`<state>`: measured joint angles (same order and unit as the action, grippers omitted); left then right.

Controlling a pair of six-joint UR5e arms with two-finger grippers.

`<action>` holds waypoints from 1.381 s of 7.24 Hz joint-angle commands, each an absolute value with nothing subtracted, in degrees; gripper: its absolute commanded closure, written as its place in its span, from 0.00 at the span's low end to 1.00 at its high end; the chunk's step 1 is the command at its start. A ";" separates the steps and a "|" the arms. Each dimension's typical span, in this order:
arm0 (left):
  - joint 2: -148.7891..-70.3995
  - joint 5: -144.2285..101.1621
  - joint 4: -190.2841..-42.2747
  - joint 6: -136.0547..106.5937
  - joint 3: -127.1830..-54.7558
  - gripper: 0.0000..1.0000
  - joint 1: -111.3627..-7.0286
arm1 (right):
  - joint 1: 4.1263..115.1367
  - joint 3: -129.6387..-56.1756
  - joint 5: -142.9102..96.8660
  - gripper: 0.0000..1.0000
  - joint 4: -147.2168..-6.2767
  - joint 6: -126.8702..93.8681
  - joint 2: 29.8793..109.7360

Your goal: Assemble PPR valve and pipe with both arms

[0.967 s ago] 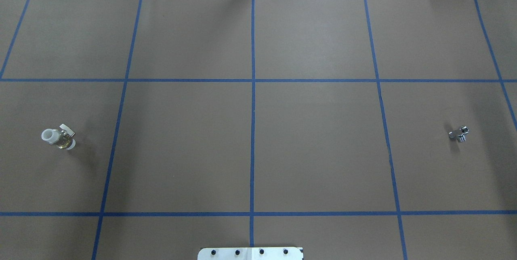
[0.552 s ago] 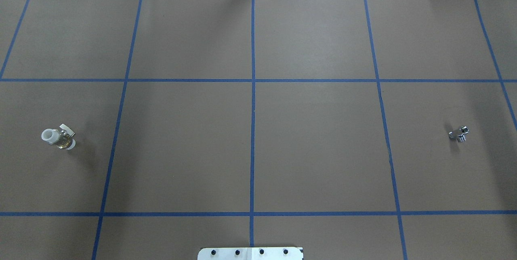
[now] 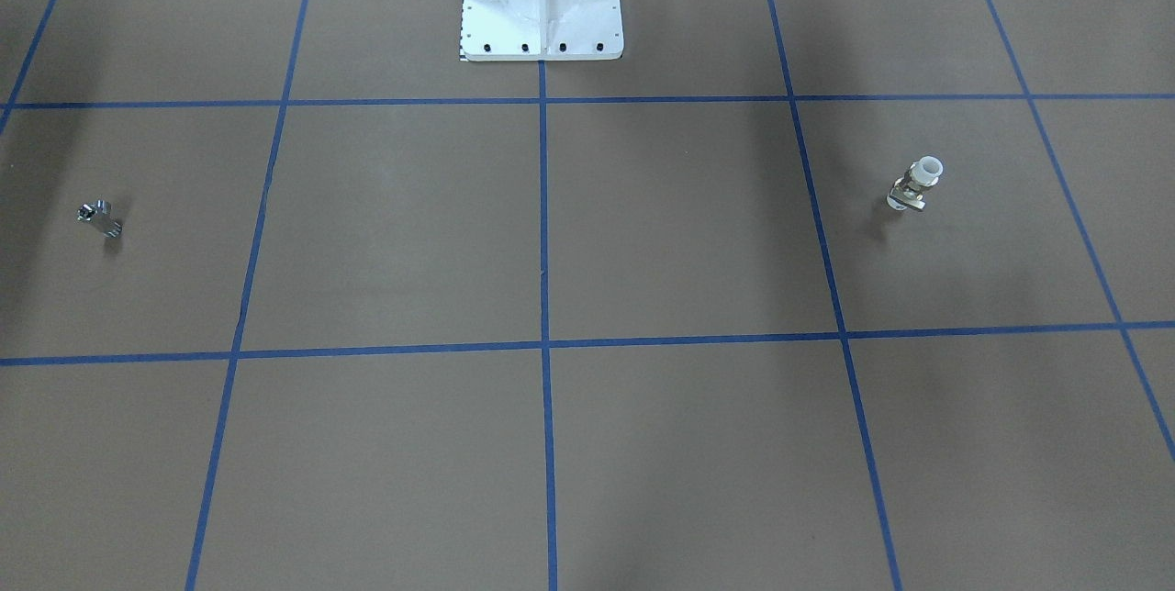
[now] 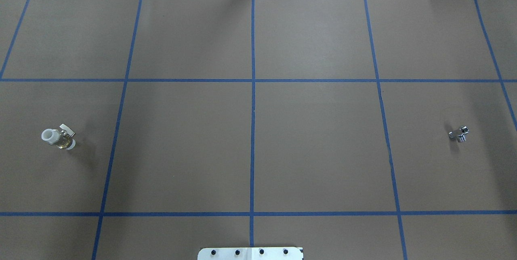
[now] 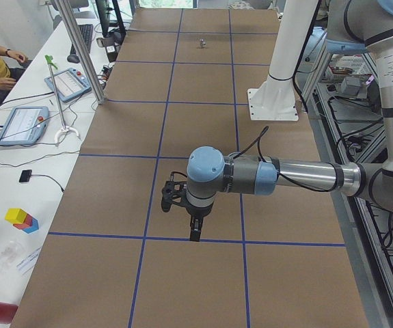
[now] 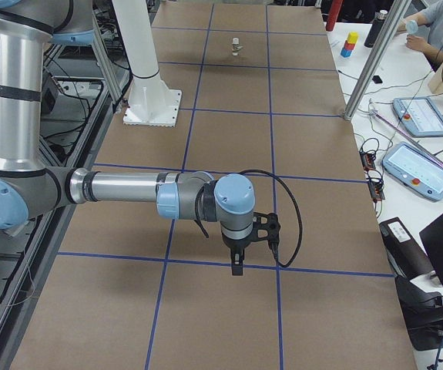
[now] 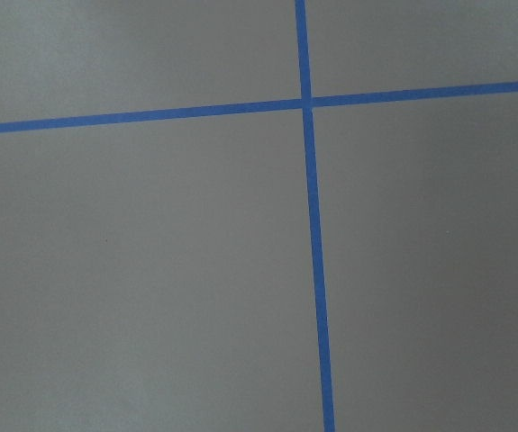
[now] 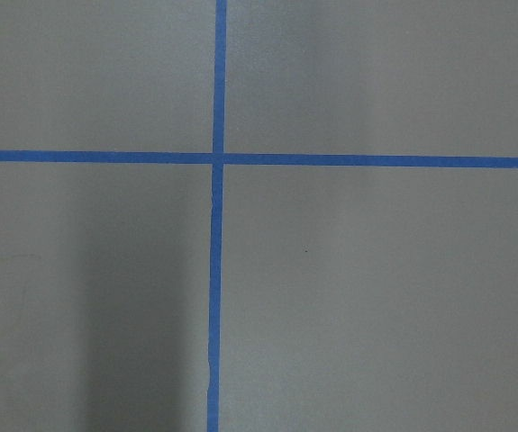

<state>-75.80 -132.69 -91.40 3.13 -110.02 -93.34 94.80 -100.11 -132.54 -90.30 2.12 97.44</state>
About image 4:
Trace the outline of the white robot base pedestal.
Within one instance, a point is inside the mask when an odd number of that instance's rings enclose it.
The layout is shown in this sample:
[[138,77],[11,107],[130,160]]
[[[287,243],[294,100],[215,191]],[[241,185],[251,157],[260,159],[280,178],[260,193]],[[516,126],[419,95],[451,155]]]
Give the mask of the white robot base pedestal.
[[207,247],[198,260],[303,260],[302,247]]

